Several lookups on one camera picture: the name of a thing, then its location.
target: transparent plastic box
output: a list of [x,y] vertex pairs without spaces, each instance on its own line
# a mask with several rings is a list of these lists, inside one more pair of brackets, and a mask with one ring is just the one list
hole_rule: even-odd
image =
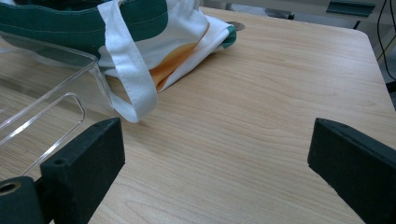
[[0,32],[0,181],[38,179],[42,161],[114,116],[94,56]]

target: table surface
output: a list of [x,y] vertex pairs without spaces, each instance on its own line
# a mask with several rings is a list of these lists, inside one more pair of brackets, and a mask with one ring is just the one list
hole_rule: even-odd
[[236,43],[124,121],[126,164],[91,223],[362,223],[307,164],[315,118],[396,148],[396,113],[359,31],[205,8]]

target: bag strap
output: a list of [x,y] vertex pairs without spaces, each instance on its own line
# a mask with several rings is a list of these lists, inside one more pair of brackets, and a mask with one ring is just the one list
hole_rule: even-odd
[[136,47],[120,13],[123,0],[113,0],[98,6],[106,24],[106,49],[115,64],[118,79],[126,90],[131,104],[114,92],[110,99],[114,108],[128,121],[138,122],[157,104],[157,90],[149,70]]

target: screw hole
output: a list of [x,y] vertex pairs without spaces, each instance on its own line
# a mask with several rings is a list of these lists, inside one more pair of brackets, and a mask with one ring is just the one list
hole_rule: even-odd
[[59,159],[59,160],[55,161],[55,165],[62,165],[62,164],[64,164],[65,162],[66,162],[65,159]]
[[10,182],[0,186],[0,196],[9,194],[21,186],[20,182]]

